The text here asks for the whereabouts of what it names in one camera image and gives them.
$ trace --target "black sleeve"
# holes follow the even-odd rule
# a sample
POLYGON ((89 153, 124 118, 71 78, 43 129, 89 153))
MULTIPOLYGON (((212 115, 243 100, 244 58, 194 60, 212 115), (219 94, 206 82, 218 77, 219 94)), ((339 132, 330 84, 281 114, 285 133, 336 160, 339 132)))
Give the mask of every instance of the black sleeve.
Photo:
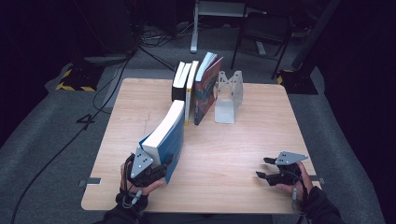
POLYGON ((345 223, 341 219, 338 208, 330 202, 325 192, 318 187, 313 187, 308 195, 305 211, 313 224, 338 224, 345 223))
POLYGON ((120 189, 120 193, 116 197, 117 206, 107 211, 104 215, 103 222, 105 224, 137 224, 139 213, 142 212, 149 204, 149 196, 142 195, 132 208, 124 208, 123 201, 127 196, 127 191, 120 189))

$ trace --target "yellow black hazard tape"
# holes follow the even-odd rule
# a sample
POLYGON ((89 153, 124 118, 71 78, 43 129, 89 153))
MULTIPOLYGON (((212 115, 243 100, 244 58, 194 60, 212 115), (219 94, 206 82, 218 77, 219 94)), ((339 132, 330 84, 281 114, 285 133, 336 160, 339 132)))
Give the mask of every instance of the yellow black hazard tape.
POLYGON ((86 70, 76 70, 73 69, 73 66, 70 66, 56 86, 56 90, 96 91, 103 70, 104 67, 91 67, 86 70))
POLYGON ((276 81, 285 88, 287 94, 318 95, 311 77, 304 76, 299 70, 279 70, 276 73, 276 81))

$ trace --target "book spine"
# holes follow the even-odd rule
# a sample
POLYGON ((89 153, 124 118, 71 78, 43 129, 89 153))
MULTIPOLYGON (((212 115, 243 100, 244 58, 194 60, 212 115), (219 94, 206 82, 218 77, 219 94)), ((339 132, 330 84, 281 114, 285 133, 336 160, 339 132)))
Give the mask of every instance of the book spine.
POLYGON ((189 125, 190 118, 191 89, 186 90, 186 105, 184 108, 184 125, 189 125))
POLYGON ((177 163, 181 154, 184 143, 184 111, 179 112, 177 120, 169 130, 168 134, 163 139, 158 153, 160 156, 161 164, 164 164, 169 156, 173 156, 172 162, 167 166, 165 181, 169 183, 172 173, 177 167, 177 163))
POLYGON ((176 72, 174 74, 174 77, 173 77, 172 91, 171 91, 172 102, 174 102, 175 100, 183 100, 184 101, 184 99, 185 99, 185 97, 180 96, 180 90, 179 90, 178 87, 175 86, 178 83, 178 81, 180 80, 180 76, 181 76, 181 74, 183 72, 184 65, 185 65, 185 63, 183 63, 183 62, 180 62, 178 64, 177 70, 176 70, 176 72))
POLYGON ((172 102, 175 100, 185 101, 186 100, 186 88, 172 87, 172 102))
POLYGON ((195 98, 195 102, 194 102, 194 124, 198 125, 200 123, 199 120, 199 102, 198 99, 195 98))

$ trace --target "hardcover book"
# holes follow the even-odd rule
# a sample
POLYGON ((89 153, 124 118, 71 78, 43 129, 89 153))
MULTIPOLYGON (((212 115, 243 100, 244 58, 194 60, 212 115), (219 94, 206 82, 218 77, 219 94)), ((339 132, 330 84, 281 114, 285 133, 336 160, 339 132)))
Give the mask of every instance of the hardcover book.
POLYGON ((201 81, 202 80, 202 76, 204 75, 204 71, 206 70, 206 68, 208 68, 210 66, 210 64, 212 64, 215 59, 217 58, 217 54, 212 53, 212 52, 207 52, 204 59, 201 62, 201 65, 199 66, 197 75, 195 76, 195 81, 201 81))
POLYGON ((180 62, 172 82, 172 101, 186 100, 187 77, 190 72, 191 63, 180 62))
POLYGON ((186 108, 184 109, 184 125, 189 125, 190 121, 194 121, 194 114, 192 111, 194 110, 194 81, 195 75, 198 70, 198 61, 192 61, 189 77, 187 79, 186 84, 186 108))
POLYGON ((175 171, 184 142, 184 101, 175 100, 160 125, 139 145, 154 160, 152 165, 164 164, 171 157, 165 176, 169 183, 175 171))
POLYGON ((216 100, 214 88, 219 77, 219 70, 222 64, 222 57, 215 57, 213 62, 209 62, 210 66, 203 72, 202 78, 195 79, 195 109, 194 124, 199 125, 210 106, 216 100))

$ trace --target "chair leg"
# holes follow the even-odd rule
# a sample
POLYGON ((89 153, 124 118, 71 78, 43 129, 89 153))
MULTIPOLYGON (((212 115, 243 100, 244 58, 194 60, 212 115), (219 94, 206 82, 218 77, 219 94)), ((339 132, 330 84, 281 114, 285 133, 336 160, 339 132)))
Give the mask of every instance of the chair leg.
POLYGON ((277 54, 280 52, 280 49, 282 48, 283 46, 281 45, 281 46, 279 46, 279 48, 277 48, 277 51, 276 51, 276 53, 275 53, 275 56, 277 56, 277 54))
POLYGON ((276 75, 276 73, 277 73, 277 69, 279 68, 280 62, 282 61, 283 54, 285 54, 285 51, 286 51, 286 47, 287 47, 287 46, 288 46, 288 43, 286 43, 286 44, 283 46, 282 52, 280 53, 279 59, 277 60, 276 67, 275 67, 274 73, 273 73, 272 76, 271 76, 271 79, 274 79, 274 77, 275 77, 275 75, 276 75))
POLYGON ((233 63, 235 62, 236 52, 238 51, 238 47, 241 46, 242 38, 240 34, 238 34, 238 39, 236 40, 235 49, 233 50, 233 60, 231 61, 231 70, 233 70, 233 63))

